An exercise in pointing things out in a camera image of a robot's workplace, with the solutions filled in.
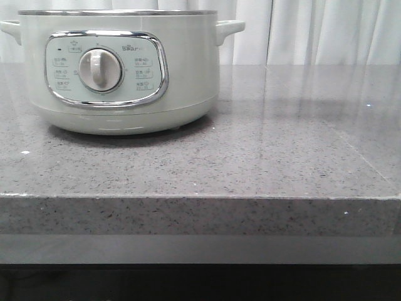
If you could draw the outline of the pale green electric pot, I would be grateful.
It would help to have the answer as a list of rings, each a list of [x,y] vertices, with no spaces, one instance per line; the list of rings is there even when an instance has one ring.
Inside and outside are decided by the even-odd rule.
[[[219,47],[244,21],[213,10],[20,10],[29,99],[49,123],[95,135],[169,130],[219,96]]]

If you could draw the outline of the white curtain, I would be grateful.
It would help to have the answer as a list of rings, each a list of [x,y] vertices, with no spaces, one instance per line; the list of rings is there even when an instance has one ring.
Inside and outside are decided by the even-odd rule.
[[[399,65],[399,1],[2,1],[24,9],[216,10],[246,23],[226,38],[223,65]]]

